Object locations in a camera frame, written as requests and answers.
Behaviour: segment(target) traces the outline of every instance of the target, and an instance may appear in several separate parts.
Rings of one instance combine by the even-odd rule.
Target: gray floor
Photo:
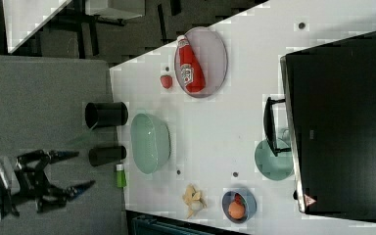
[[[172,16],[169,0],[147,0],[146,16],[126,21],[125,26],[97,23],[98,56],[91,56],[88,26],[83,29],[87,59],[100,59],[110,66],[164,45],[158,14],[158,5],[164,9],[166,39],[175,40],[195,26],[208,26],[257,5],[253,0],[181,0],[181,13]],[[67,31],[41,33],[43,57],[77,58],[76,35]]]
[[[116,187],[115,163],[93,167],[88,150],[117,141],[113,127],[98,129],[81,143],[71,140],[88,127],[88,102],[112,102],[108,66],[103,61],[0,56],[0,156],[37,149],[75,150],[77,158],[48,165],[47,177],[66,188],[90,179],[96,184],[63,209],[43,214],[30,201],[6,216],[0,235],[126,234],[123,191]]]

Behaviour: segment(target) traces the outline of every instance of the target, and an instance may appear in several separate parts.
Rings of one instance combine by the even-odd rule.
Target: white table
[[[3,0],[8,53],[15,52],[71,0]]]
[[[300,22],[306,23],[304,30],[298,29]],[[294,177],[268,180],[254,159],[264,139],[266,98],[283,94],[279,59],[376,30],[376,0],[272,0],[210,29],[223,39],[229,66],[223,87],[209,98],[191,98],[176,80],[170,91],[161,87],[165,67],[175,77],[175,42],[111,69],[114,100],[129,109],[129,122],[117,128],[118,142],[128,150],[126,209],[185,220],[181,197],[193,183],[209,206],[189,219],[193,223],[248,234],[376,234],[376,224],[299,213],[292,198]],[[171,132],[169,162],[152,175],[143,174],[132,159],[130,124],[140,109],[164,119]],[[279,110],[281,126],[286,117],[284,108]],[[237,184],[251,189],[258,202],[256,215],[240,225],[221,208],[224,192]]]

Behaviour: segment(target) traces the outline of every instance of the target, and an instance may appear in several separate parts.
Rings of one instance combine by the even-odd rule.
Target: gray carpet
[[[103,61],[0,56],[0,155],[14,157],[36,149],[77,150],[79,157],[48,165],[50,182],[60,187],[95,179],[96,184],[63,209],[35,212],[31,201],[21,216],[5,217],[0,234],[126,234],[123,192],[115,186],[114,164],[92,167],[87,152],[113,144],[113,128],[85,133],[88,102],[112,102],[108,66]]]

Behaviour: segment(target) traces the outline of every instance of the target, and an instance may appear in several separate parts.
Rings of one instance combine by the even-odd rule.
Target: orange fruit
[[[245,208],[243,205],[234,201],[228,207],[228,213],[232,218],[241,219],[244,216]]]

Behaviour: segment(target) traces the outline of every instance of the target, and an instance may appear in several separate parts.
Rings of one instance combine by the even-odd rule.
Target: light green plate
[[[289,148],[281,139],[277,139],[277,147]],[[293,173],[292,152],[279,153],[275,157],[266,140],[261,141],[256,147],[255,162],[258,170],[271,180],[282,180]]]

